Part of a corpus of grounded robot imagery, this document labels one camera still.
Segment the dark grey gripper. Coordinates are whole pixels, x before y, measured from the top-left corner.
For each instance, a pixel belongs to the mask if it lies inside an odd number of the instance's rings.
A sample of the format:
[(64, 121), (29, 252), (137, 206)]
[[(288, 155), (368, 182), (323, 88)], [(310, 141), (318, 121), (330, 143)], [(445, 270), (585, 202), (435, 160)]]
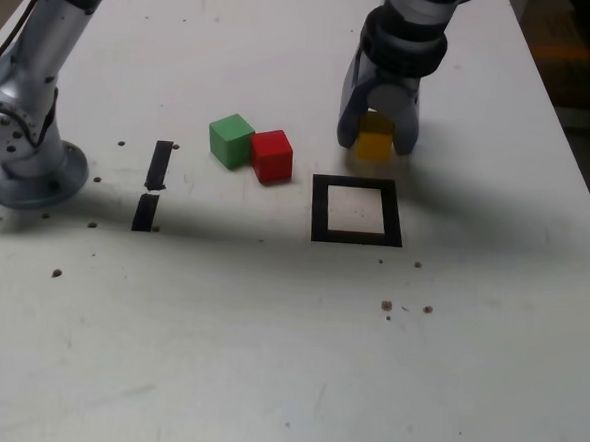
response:
[(378, 69), (365, 53), (363, 44), (358, 45), (342, 87), (336, 132), (338, 144), (343, 148), (354, 145), (359, 119), (370, 107), (392, 122), (395, 152), (409, 156), (420, 132), (419, 86), (419, 78), (406, 78)]

